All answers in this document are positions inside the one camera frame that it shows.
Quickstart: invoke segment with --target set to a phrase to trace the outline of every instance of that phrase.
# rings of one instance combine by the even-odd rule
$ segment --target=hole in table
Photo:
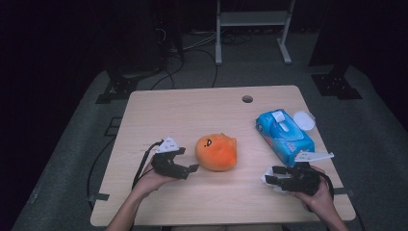
[[[242,101],[243,101],[244,103],[252,103],[252,101],[254,101],[254,99],[253,99],[252,96],[250,96],[250,95],[244,95],[244,96],[242,97]]]

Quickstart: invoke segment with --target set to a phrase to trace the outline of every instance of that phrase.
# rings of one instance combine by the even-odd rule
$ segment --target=white lid
[[[296,112],[293,116],[294,122],[303,131],[310,131],[315,127],[315,118],[303,111]]]

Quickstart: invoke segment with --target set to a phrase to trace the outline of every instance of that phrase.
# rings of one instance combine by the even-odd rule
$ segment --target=white shelf
[[[221,13],[220,26],[285,25],[288,12]]]

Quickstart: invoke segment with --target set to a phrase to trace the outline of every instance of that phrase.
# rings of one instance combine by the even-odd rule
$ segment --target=wooden table
[[[242,101],[246,95],[253,98],[251,103]],[[296,86],[133,92],[100,188],[100,193],[108,194],[109,199],[96,201],[90,222],[94,226],[109,224],[129,194],[141,158],[152,143],[172,136],[187,149],[174,162],[189,166],[197,164],[194,147],[198,139],[214,133],[237,139],[237,165],[225,172],[200,167],[187,180],[162,186],[142,202],[136,225],[319,220],[306,212],[298,199],[275,192],[261,182],[268,167],[282,163],[255,129],[255,119],[275,109],[285,109],[290,115],[299,110],[308,112]],[[318,128],[308,134],[316,151],[327,151]],[[330,151],[341,155],[336,150]],[[335,188],[343,187],[331,160],[314,165],[326,171]],[[346,194],[336,195],[334,200],[342,219],[355,218]]]

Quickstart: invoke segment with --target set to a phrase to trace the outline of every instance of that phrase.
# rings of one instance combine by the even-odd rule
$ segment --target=orange stuffed pumpkin
[[[224,134],[200,138],[195,145],[198,162],[207,169],[224,171],[237,164],[237,139]]]

